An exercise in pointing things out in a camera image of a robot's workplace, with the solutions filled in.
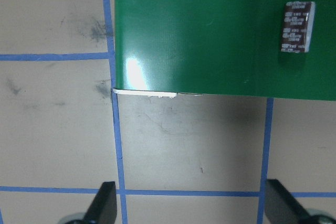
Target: blue tape line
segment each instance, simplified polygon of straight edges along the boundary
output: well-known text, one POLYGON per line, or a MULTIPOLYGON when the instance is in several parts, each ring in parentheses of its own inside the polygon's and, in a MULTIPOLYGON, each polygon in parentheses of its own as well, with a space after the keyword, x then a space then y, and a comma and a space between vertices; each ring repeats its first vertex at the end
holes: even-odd
POLYGON ((0 191, 23 193, 96 194, 98 189, 0 186, 0 191))
POLYGON ((109 59, 107 52, 93 52, 85 54, 25 54, 25 55, 0 55, 0 61, 61 61, 61 60, 99 60, 109 59))
MULTIPOLYGON (((19 193, 96 194, 94 188, 49 188, 0 186, 0 191, 19 193)), ((259 197, 258 191, 181 191, 181 190, 132 190, 117 189, 119 195, 153 196, 214 196, 214 197, 259 197)), ((336 198, 336 192, 294 192, 296 198, 336 198)))
MULTIPOLYGON (((116 59, 114 57, 113 28, 112 28, 110 0, 103 0, 103 9, 105 18, 107 48, 110 54, 109 59, 110 59, 111 86, 113 88, 115 87, 116 59)), ((121 192, 125 189, 125 179, 124 179, 124 166, 122 160, 122 144, 120 134, 118 97, 115 93, 112 93, 112 110, 113 110, 114 141, 116 143, 115 151, 117 155, 118 180, 120 188, 119 192, 121 192)), ((128 224, 127 203, 125 194, 120 195, 120 204, 121 204, 122 223, 128 224)))
POLYGON ((121 220, 122 224, 128 224, 128 216, 127 216, 127 204, 126 204, 126 195, 120 195, 120 205, 121 205, 121 220))
POLYGON ((260 179, 260 193, 259 193, 259 204, 258 204, 258 217, 257 224, 262 224, 264 218, 264 207, 265 207, 265 186, 268 172, 268 157, 269 157, 269 147, 271 140, 271 129, 272 129, 272 116, 273 116, 273 98, 267 98, 266 104, 266 117, 265 117, 265 131, 264 131, 264 149, 263 149, 263 159, 261 165, 261 179, 260 179))
POLYGON ((108 52, 114 52, 113 45, 113 29, 112 29, 112 15, 110 0, 103 0, 104 18, 105 18, 105 31, 107 39, 108 52))
POLYGON ((0 209, 0 224, 4 224, 4 220, 3 220, 2 214, 1 214, 1 209, 0 209))
POLYGON ((336 192, 297 192, 292 195, 296 198, 336 198, 336 192))
POLYGON ((124 190, 126 195, 258 197, 258 191, 178 191, 178 190, 124 190))

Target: blue grid line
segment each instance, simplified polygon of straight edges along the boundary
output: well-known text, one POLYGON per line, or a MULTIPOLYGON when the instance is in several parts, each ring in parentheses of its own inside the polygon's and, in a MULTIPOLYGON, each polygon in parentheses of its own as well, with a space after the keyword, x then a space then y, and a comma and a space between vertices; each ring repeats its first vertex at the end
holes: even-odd
POLYGON ((292 195, 296 198, 336 198, 336 192, 297 192, 292 195))
POLYGON ((265 116, 265 131, 264 131, 264 148, 263 148, 263 159, 261 165, 261 178, 260 178, 260 193, 259 193, 259 203, 258 203, 258 217, 257 224, 262 224, 264 218, 264 207, 265 207, 265 187, 268 172, 268 158, 269 158, 269 147, 271 140, 271 129, 272 129, 272 116, 273 116, 273 98, 267 98, 266 103, 266 116, 265 116))
MULTIPOLYGON (((107 48, 110 54, 110 73, 111 73, 111 86, 115 86, 115 74, 116 74, 116 59, 114 57, 114 44, 113 44, 113 29, 112 29, 112 15, 111 15, 111 5, 110 0, 103 0, 104 18, 105 18, 105 29, 107 38, 107 48)), ((113 110, 113 127, 114 127, 114 141, 116 143, 116 155, 117 155, 117 167, 118 167, 118 180, 119 180, 119 191, 125 189, 125 179, 124 179, 124 166, 122 160, 122 143, 120 134, 120 121, 119 121, 119 108, 118 108, 118 97, 112 92, 112 110, 113 110)), ((120 195, 121 204, 121 215, 122 223, 128 224, 127 217, 127 203, 126 195, 120 195)))
POLYGON ((0 224, 4 224, 4 220, 2 219, 1 209, 0 209, 0 224))
POLYGON ((22 193, 96 194, 98 189, 0 186, 0 191, 22 193))
POLYGON ((61 61, 61 60, 99 60, 109 59, 107 52, 92 52, 85 54, 22 54, 0 55, 0 61, 61 61))
POLYGON ((107 39, 107 50, 108 52, 112 53, 114 52, 114 45, 113 45, 113 29, 112 29, 110 0, 103 0, 103 9, 104 9, 105 31, 107 39))
MULTIPOLYGON (((58 193, 58 194, 96 194, 94 188, 52 188, 52 187, 17 187, 0 186, 0 191, 16 193, 58 193)), ((119 195, 148 196, 201 196, 201 197, 259 197, 259 191, 184 191, 184 190, 137 190, 117 189, 119 195)), ((296 198, 336 198, 336 192, 292 192, 296 198)))

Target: beige floor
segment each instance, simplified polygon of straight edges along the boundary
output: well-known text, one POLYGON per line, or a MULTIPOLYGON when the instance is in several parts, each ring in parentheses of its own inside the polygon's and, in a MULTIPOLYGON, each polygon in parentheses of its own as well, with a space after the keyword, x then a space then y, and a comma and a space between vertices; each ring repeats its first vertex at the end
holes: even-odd
MULTIPOLYGON (((0 0, 0 17, 2 55, 107 51, 102 0, 0 0)), ((119 188, 110 86, 108 60, 0 62, 4 224, 58 223, 94 195, 1 187, 119 188)), ((265 98, 118 100, 126 189, 259 191, 265 98)), ((275 99, 268 177, 335 192, 335 121, 334 102, 275 99)), ((336 216, 336 198, 298 200, 336 216)), ((130 224, 256 223, 257 209, 258 197, 127 195, 130 224)), ((120 224, 119 197, 118 210, 120 224)))

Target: scuff mark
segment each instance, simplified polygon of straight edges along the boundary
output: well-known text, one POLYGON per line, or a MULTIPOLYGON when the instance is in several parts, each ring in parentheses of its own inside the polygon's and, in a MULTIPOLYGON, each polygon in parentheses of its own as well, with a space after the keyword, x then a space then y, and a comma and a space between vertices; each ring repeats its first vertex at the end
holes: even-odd
POLYGON ((40 105, 39 105, 39 104, 24 104, 24 105, 23 105, 23 109, 24 109, 24 110, 30 110, 30 109, 33 109, 33 110, 42 111, 42 110, 40 109, 40 105))
POLYGON ((102 97, 111 99, 111 88, 109 88, 106 82, 102 81, 100 84, 96 85, 96 90, 102 95, 102 97))
POLYGON ((66 103, 65 102, 55 102, 54 105, 56 106, 64 106, 66 103))
POLYGON ((46 65, 45 68, 52 68, 54 65, 56 65, 56 62, 46 65))
POLYGON ((63 23, 64 23, 64 20, 65 20, 65 16, 63 17, 63 19, 61 20, 61 24, 59 25, 59 27, 62 27, 63 23))
POLYGON ((99 81, 96 81, 96 82, 107 82, 107 81, 110 81, 111 79, 104 79, 104 80, 99 80, 99 81))
POLYGON ((101 41, 102 39, 106 39, 106 30, 105 30, 105 24, 100 23, 96 19, 94 25, 91 27, 91 34, 90 37, 92 40, 95 40, 96 42, 101 41))
POLYGON ((14 95, 18 95, 22 88, 14 84, 12 79, 7 78, 6 86, 11 90, 14 95))
POLYGON ((165 128, 162 126, 162 122, 160 122, 160 123, 156 122, 155 120, 153 120, 153 119, 152 119, 147 113, 145 113, 145 112, 144 112, 144 115, 145 115, 151 122, 153 122, 154 124, 156 124, 156 125, 159 127, 159 129, 160 129, 160 131, 161 131, 162 133, 165 133, 165 134, 168 134, 168 135, 174 135, 174 136, 189 136, 189 135, 191 135, 191 133, 174 133, 174 132, 171 132, 171 131, 165 129, 165 128))

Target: blue tape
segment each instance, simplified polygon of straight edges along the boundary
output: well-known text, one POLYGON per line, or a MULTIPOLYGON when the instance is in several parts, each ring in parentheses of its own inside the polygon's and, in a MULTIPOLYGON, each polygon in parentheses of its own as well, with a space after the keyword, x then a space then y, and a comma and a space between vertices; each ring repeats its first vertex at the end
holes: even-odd
POLYGON ((99 60, 109 59, 107 52, 93 52, 85 54, 25 54, 25 55, 0 55, 0 61, 61 61, 61 60, 99 60))
POLYGON ((258 197, 258 191, 179 191, 179 190, 124 190, 126 195, 258 197))
MULTIPOLYGON (((110 60, 111 86, 113 88, 115 87, 116 61, 114 57, 113 28, 112 28, 110 0, 103 0, 103 9, 105 18, 107 48, 110 55, 109 60, 110 60)), ((115 151, 117 155, 118 180, 120 188, 118 191, 122 192, 125 189, 125 179, 124 179, 124 166, 122 160, 118 97, 115 93, 112 93, 112 110, 113 110, 114 141, 116 143, 115 151)), ((120 204, 121 204, 122 223, 128 224, 127 203, 125 194, 120 195, 120 204)))
POLYGON ((297 192, 291 194, 296 198, 336 198, 336 192, 297 192))
POLYGON ((266 179, 267 179, 267 172, 268 172, 268 158, 269 158, 269 147, 270 147, 270 140, 271 140, 273 103, 274 103, 273 98, 267 98, 265 131, 264 131, 264 149, 262 151, 263 159, 262 159, 262 165, 261 165, 261 179, 260 179, 260 193, 259 193, 257 224, 263 224, 262 220, 264 218, 265 186, 266 186, 266 179))
POLYGON ((98 189, 0 186, 0 191, 23 193, 96 194, 98 189))
POLYGON ((110 0, 103 0, 103 9, 104 9, 107 49, 108 49, 108 52, 113 53, 114 45, 113 45, 113 28, 112 28, 112 15, 111 15, 110 0))
POLYGON ((0 224, 4 224, 4 220, 2 219, 1 209, 0 209, 0 224))
POLYGON ((127 203, 126 203, 126 195, 120 195, 120 205, 121 205, 121 219, 122 224, 128 224, 128 216, 127 216, 127 203))

